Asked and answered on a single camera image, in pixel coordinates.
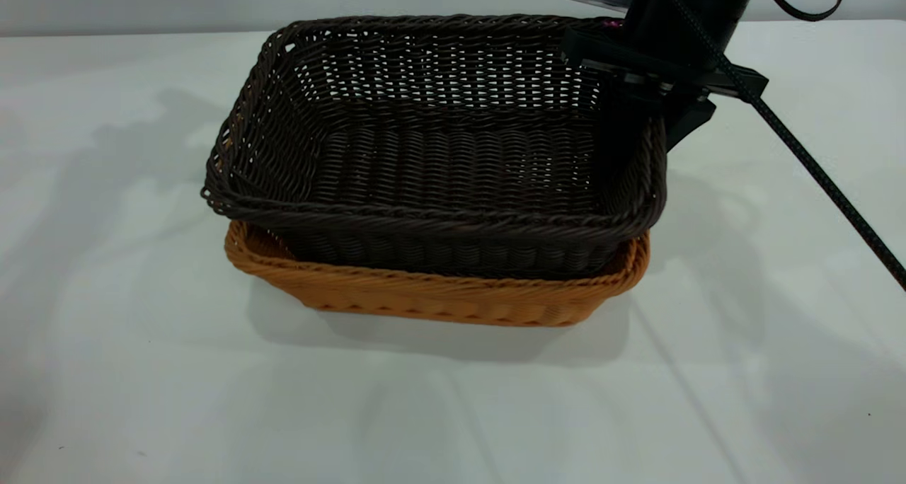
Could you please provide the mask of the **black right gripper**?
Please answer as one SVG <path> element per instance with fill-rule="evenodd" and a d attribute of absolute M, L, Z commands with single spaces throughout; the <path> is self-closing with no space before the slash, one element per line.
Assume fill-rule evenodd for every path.
<path fill-rule="evenodd" d="M 615 76 L 606 79 L 598 117 L 598 182 L 621 184 L 640 168 L 643 133 L 658 116 L 661 96 L 666 149 L 712 119 L 709 94 L 744 99 L 719 57 L 750 0 L 571 0 L 618 10 L 624 17 L 601 30 L 569 28 L 563 60 Z"/>

